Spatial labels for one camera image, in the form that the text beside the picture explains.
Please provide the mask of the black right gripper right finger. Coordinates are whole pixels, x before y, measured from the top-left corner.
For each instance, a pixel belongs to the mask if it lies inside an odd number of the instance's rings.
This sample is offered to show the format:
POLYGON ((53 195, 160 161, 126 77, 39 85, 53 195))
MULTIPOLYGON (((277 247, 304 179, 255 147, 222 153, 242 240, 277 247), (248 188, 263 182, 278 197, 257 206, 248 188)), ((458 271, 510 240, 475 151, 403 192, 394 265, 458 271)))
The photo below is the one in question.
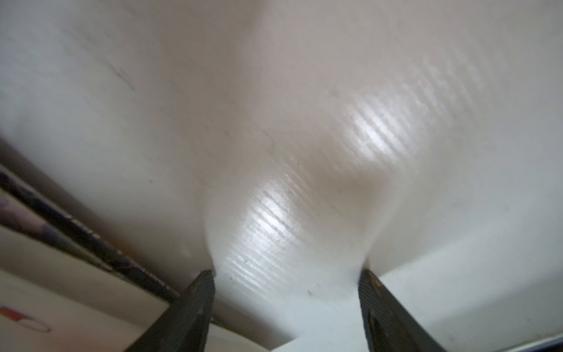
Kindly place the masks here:
POLYGON ((361 272, 358 294, 370 352, 444 350, 372 271, 361 272))

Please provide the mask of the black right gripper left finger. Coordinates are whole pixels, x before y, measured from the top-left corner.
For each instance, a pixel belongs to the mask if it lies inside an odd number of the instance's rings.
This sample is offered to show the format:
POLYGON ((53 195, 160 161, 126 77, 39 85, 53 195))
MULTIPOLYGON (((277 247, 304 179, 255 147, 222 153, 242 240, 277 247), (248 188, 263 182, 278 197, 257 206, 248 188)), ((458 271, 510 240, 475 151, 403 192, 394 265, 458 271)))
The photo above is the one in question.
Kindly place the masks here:
POLYGON ((128 351, 205 350, 216 288, 211 270, 202 271, 128 351))

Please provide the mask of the floral painted paper bag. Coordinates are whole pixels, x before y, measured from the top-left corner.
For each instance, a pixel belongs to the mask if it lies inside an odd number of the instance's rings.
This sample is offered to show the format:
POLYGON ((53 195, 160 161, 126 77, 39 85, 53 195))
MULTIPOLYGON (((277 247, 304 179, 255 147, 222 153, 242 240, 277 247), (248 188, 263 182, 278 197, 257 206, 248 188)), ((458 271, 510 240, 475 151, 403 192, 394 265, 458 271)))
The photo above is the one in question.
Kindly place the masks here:
POLYGON ((24 157, 1 141, 1 226, 14 230, 173 302, 179 293, 48 199, 30 182, 58 191, 24 157))

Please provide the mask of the white Happy Every Day bag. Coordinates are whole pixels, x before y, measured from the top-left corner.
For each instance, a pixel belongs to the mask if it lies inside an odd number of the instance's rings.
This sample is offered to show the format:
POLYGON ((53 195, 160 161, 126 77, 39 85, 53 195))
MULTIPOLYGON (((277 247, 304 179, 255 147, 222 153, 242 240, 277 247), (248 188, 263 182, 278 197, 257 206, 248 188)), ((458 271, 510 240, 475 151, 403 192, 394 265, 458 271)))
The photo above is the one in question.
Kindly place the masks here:
POLYGON ((1 161, 269 348, 562 332, 561 1, 3 1, 1 161))

